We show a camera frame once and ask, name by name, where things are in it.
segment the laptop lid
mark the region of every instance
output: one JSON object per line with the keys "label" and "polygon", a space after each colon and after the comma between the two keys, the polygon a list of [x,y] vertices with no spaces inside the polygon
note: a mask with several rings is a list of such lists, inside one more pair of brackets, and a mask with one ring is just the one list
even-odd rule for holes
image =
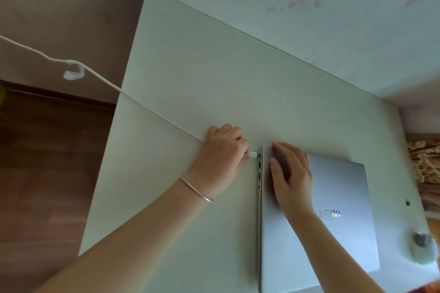
{"label": "laptop lid", "polygon": [[[283,159],[271,146],[263,146],[260,292],[284,293],[319,285],[298,237],[276,201],[269,166],[271,157]],[[317,215],[366,272],[378,270],[365,166],[315,155],[308,158],[313,175],[312,202]]]}

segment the desk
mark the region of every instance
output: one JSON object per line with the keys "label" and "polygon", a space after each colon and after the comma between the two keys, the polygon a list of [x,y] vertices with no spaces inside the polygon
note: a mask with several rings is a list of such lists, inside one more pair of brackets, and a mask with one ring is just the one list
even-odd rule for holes
{"label": "desk", "polygon": [[[144,1],[122,87],[200,137],[229,122],[251,151],[285,140],[365,164],[381,263],[372,277],[390,293],[439,277],[436,264],[410,257],[410,232],[427,224],[393,105],[175,0]],[[199,147],[120,96],[80,252],[166,190]],[[258,292],[256,179],[250,160],[166,253],[146,291]]]}

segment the computer mouse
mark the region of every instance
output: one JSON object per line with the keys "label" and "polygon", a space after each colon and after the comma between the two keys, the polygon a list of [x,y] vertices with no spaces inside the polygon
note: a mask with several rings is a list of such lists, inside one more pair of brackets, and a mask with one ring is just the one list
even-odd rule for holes
{"label": "computer mouse", "polygon": [[439,256],[437,243],[429,233],[414,233],[410,248],[414,260],[419,264],[430,264]]}

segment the silver bangle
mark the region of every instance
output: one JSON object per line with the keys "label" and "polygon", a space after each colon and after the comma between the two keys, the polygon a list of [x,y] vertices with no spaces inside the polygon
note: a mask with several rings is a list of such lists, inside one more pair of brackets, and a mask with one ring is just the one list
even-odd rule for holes
{"label": "silver bangle", "polygon": [[189,182],[184,179],[184,176],[182,175],[181,177],[179,177],[192,191],[194,191],[197,195],[199,195],[200,197],[202,197],[204,200],[212,202],[214,199],[209,199],[206,198],[204,195],[202,195],[199,191],[197,191],[197,189],[195,187],[193,187],[192,185],[189,184]]}

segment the huawei logo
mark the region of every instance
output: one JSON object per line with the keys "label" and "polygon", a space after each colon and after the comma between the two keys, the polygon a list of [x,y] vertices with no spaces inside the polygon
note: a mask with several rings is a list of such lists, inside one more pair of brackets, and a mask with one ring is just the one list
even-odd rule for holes
{"label": "huawei logo", "polygon": [[339,210],[316,210],[316,215],[320,218],[325,218],[325,217],[338,218],[341,216],[341,213],[339,212]]}

